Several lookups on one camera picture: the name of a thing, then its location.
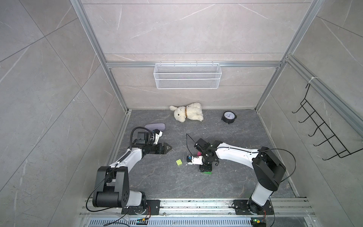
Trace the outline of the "lime lego brick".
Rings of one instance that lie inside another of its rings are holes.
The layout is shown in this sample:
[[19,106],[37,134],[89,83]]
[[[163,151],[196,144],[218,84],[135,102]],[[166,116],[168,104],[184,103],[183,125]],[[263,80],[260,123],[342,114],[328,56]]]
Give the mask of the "lime lego brick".
[[178,160],[176,160],[176,163],[177,163],[177,166],[181,166],[182,165],[182,160],[178,159]]

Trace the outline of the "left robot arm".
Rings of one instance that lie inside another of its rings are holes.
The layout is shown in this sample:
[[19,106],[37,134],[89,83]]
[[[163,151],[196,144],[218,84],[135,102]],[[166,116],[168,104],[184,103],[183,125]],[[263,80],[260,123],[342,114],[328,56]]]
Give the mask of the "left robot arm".
[[147,154],[164,155],[172,150],[168,143],[132,144],[126,153],[109,166],[102,166],[97,170],[95,188],[88,198],[92,198],[92,205],[98,210],[88,207],[89,212],[101,212],[111,208],[122,208],[131,214],[151,215],[144,192],[130,189],[129,172]]

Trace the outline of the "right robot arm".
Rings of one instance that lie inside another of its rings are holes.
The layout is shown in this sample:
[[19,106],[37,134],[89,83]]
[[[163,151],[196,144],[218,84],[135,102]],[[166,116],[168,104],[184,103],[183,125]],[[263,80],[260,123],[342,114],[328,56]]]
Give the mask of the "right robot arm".
[[189,165],[198,165],[200,172],[211,172],[213,163],[229,160],[245,165],[254,170],[258,183],[247,201],[247,208],[251,214],[268,214],[268,200],[278,190],[286,167],[268,147],[247,149],[229,145],[221,141],[208,143],[199,139],[195,145],[201,155],[188,156]]

